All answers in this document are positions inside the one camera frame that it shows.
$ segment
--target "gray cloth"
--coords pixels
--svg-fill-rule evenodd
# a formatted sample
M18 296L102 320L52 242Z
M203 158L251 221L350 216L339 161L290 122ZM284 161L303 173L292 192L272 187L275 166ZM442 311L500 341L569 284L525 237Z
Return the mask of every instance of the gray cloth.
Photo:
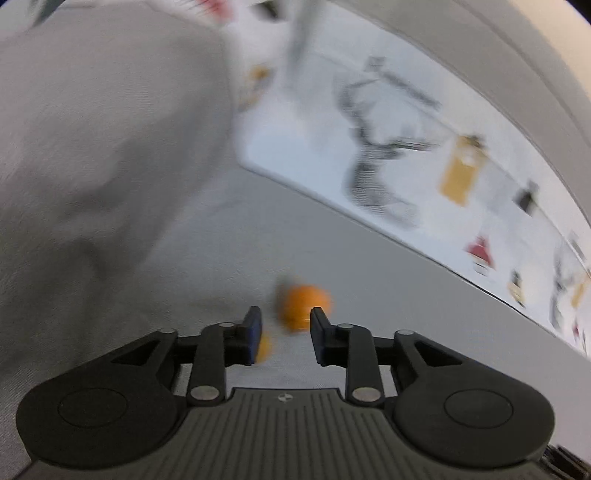
M223 54L145 5L60 10L0 44L0 478L28 463L28 389L153 329L100 305L233 162Z

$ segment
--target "red object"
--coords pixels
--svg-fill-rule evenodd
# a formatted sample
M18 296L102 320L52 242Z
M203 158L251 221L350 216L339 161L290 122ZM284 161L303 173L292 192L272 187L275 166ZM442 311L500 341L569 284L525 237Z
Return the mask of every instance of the red object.
M488 242L483 236L477 236L476 241L473 244L468 245L466 251L473 257L480 258L487 266L495 268L495 264L489 252Z
M228 5L228 0L202 0L201 3L221 21L229 22L232 19L232 10Z

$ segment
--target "metal pin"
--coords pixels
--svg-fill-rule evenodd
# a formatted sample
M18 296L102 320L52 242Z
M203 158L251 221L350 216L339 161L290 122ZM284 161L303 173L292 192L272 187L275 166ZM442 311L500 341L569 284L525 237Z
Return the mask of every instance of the metal pin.
M364 403L371 403L382 398L382 394L374 387L359 387L353 390L353 398Z
M220 391L211 385L199 385L191 389L191 396L195 400L215 400L220 395Z

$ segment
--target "yellow label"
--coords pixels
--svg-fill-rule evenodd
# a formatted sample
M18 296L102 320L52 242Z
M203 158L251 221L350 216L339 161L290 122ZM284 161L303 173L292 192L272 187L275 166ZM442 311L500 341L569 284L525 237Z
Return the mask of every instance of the yellow label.
M487 159L488 156L478 139L458 137L452 160L439 187L440 193L459 206L465 207L478 173Z

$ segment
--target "orange ball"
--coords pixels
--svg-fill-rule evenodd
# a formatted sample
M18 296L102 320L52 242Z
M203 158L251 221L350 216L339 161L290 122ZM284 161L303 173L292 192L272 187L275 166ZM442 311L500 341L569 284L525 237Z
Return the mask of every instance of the orange ball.
M271 341L266 334L261 335L261 340L259 341L259 349L256 353L256 360L255 363L260 364L267 360L271 353Z
M320 307L330 316L332 302L325 290L314 285L291 287L285 295L282 318L291 330L309 330L310 310Z

